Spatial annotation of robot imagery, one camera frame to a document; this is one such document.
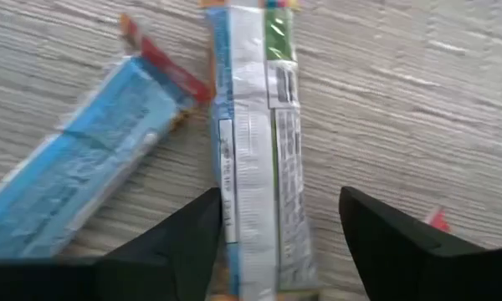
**snack bar wrapper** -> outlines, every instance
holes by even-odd
[[[222,188],[230,293],[317,288],[303,206],[291,1],[202,1],[211,30],[213,161]]]
[[[135,43],[55,134],[0,184],[0,258],[58,253],[140,159],[198,102],[190,78],[126,15]]]

